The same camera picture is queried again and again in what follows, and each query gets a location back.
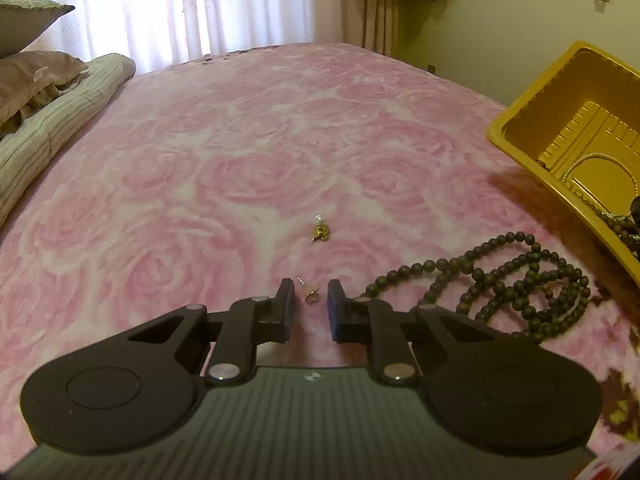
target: gold tray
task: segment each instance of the gold tray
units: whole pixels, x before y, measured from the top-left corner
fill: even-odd
[[[638,132],[640,73],[577,41],[495,119],[487,137],[574,209],[640,286],[640,262],[587,204],[629,213],[640,194]]]

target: dark bead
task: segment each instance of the dark bead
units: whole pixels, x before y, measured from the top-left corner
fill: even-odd
[[[398,274],[401,280],[406,280],[411,275],[411,269],[406,265],[398,267]]]
[[[483,283],[484,283],[484,286],[493,286],[494,283],[495,283],[495,276],[493,274],[491,274],[491,273],[486,274],[484,276]]]
[[[504,286],[503,282],[495,282],[494,283],[494,294],[496,296],[503,295],[505,289],[506,289],[506,287]]]
[[[536,315],[536,308],[532,305],[527,305],[522,309],[522,317],[524,319],[532,319]]]
[[[537,329],[539,329],[541,325],[542,321],[540,321],[540,318],[532,317],[531,319],[529,319],[529,330],[531,330],[532,332],[535,332]]]
[[[500,308],[500,301],[496,301],[496,300],[489,300],[485,306],[485,309],[487,310],[487,312],[490,312],[491,314],[495,314],[495,311],[498,310]]]
[[[432,290],[427,290],[423,295],[424,302],[427,304],[433,304],[437,301],[438,295]]]
[[[389,280],[386,276],[378,276],[376,278],[376,285],[380,290],[385,290],[389,286]]]
[[[448,283],[453,278],[453,274],[451,274],[448,270],[441,272],[436,276],[436,281],[438,283]]]
[[[369,283],[367,288],[364,289],[364,293],[370,298],[375,298],[380,293],[380,289],[374,283]]]
[[[422,264],[422,269],[424,270],[424,272],[433,272],[434,270],[436,270],[436,262],[434,262],[433,260],[427,260]]]
[[[452,258],[449,260],[449,270],[451,272],[458,272],[460,270],[460,260]]]
[[[480,296],[480,289],[477,288],[475,285],[471,285],[468,288],[467,292],[471,294],[474,297],[474,299]]]
[[[460,263],[460,270],[462,271],[462,274],[471,274],[473,272],[473,270],[474,270],[474,264],[471,263],[470,260],[465,258]]]
[[[508,286],[507,288],[504,289],[505,301],[514,301],[517,297],[518,295],[516,294],[516,291],[513,290],[512,286]]]
[[[449,261],[445,258],[439,258],[436,262],[436,269],[438,270],[449,270]]]
[[[390,270],[386,274],[386,278],[389,280],[389,283],[397,283],[400,281],[400,273],[397,270]]]
[[[466,316],[470,310],[471,310],[471,305],[469,305],[468,303],[459,303],[456,306],[456,312],[458,314],[463,314],[464,316]]]
[[[435,292],[436,294],[441,294],[442,291],[444,290],[444,285],[442,285],[442,283],[439,283],[439,282],[433,282],[431,283],[431,285],[429,285],[429,290],[431,292]]]
[[[534,280],[532,276],[526,276],[522,282],[528,290],[531,290],[536,286],[536,280]]]
[[[482,280],[484,280],[484,270],[482,270],[480,267],[476,267],[476,268],[471,272],[471,277],[472,277],[476,282],[481,282]]]
[[[516,298],[513,301],[513,309],[516,312],[523,310],[527,307],[527,305],[529,305],[529,300],[527,298]]]

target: earring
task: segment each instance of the earring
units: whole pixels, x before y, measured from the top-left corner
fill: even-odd
[[[314,236],[311,241],[322,240],[325,242],[329,239],[330,235],[331,229],[329,229],[329,226],[326,224],[324,216],[316,215],[316,227],[314,227]]]

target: pillow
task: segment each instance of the pillow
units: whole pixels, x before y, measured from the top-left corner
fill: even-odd
[[[15,123],[14,116],[27,104],[42,107],[56,98],[56,88],[86,68],[84,61],[64,52],[26,51],[0,59],[0,131],[9,120]]]
[[[74,9],[51,0],[0,0],[0,57],[20,52]]]

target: ribbed surface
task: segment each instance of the ribbed surface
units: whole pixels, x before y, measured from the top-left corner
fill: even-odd
[[[591,455],[503,457],[451,436],[416,393],[363,368],[261,368],[244,386],[211,390],[166,439],[117,456],[31,453],[10,480],[566,480]]]

